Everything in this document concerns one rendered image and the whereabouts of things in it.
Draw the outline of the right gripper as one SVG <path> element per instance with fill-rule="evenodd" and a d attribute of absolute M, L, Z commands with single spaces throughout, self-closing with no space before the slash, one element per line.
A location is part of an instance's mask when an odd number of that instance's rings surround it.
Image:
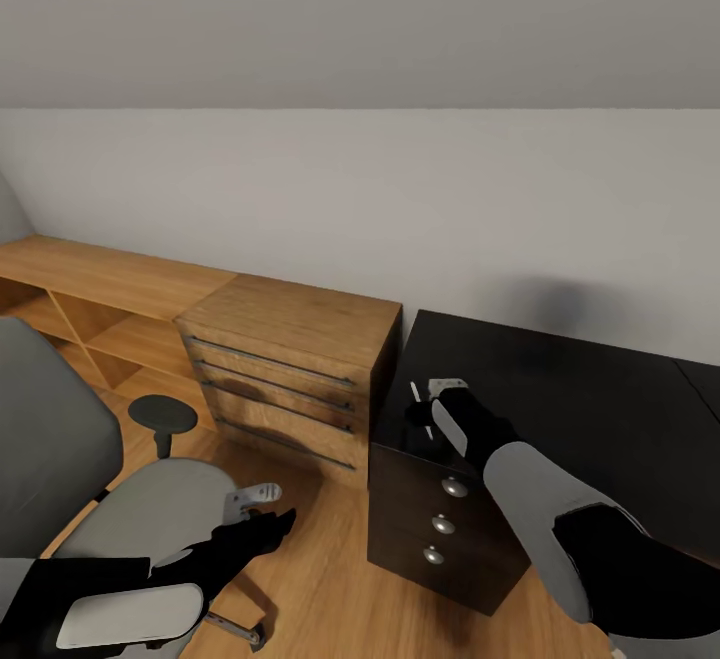
<path fill-rule="evenodd" d="M 412 419 L 412 425 L 415 427 L 436 427 L 433 416 L 431 416 L 432 400 L 430 403 L 417 402 L 412 403 L 409 408 L 404 409 L 404 417 L 406 421 Z"/>

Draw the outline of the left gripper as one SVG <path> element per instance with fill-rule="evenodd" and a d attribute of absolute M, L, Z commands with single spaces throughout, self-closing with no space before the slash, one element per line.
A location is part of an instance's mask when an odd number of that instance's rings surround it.
<path fill-rule="evenodd" d="M 238 574 L 255 556 L 274 552 L 282 543 L 282 537 L 292 531 L 296 509 L 276 517 L 276 512 L 261 514 L 231 526 L 218 526 L 211 532 L 211 538 L 225 536 L 237 547 Z"/>

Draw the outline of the swivel chair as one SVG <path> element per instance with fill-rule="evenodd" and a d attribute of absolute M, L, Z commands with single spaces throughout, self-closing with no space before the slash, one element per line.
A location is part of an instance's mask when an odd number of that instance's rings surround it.
<path fill-rule="evenodd" d="M 38 330 L 0 316 L 0 558 L 38 560 L 93 500 L 98 506 L 50 558 L 149 557 L 153 568 L 211 540 L 223 526 L 225 496 L 239 485 L 210 462 L 171 456 L 172 435 L 198 426 L 194 408 L 180 400 L 133 400 L 128 413 L 155 431 L 159 460 L 109 492 L 124 467 L 116 414 Z M 203 620 L 253 652 L 268 642 L 264 624 L 249 630 L 210 610 Z M 128 644 L 113 659 L 179 659 L 197 628 L 158 650 Z"/>

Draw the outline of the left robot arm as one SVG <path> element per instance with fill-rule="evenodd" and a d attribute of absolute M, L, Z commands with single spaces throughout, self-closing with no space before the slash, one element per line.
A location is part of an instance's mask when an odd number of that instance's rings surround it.
<path fill-rule="evenodd" d="M 296 509 L 245 512 L 281 495 L 276 483 L 229 492 L 212 539 L 153 568 L 149 557 L 0 558 L 0 659 L 112 659 L 186 636 L 232 575 L 292 531 Z"/>

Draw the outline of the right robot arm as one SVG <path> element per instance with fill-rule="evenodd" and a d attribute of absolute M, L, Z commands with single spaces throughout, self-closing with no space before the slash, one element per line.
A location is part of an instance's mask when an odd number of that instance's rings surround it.
<path fill-rule="evenodd" d="M 614 500 L 494 417 L 460 378 L 430 379 L 404 409 L 440 433 L 492 494 L 544 586 L 626 659 L 720 659 L 720 567 L 653 540 Z"/>

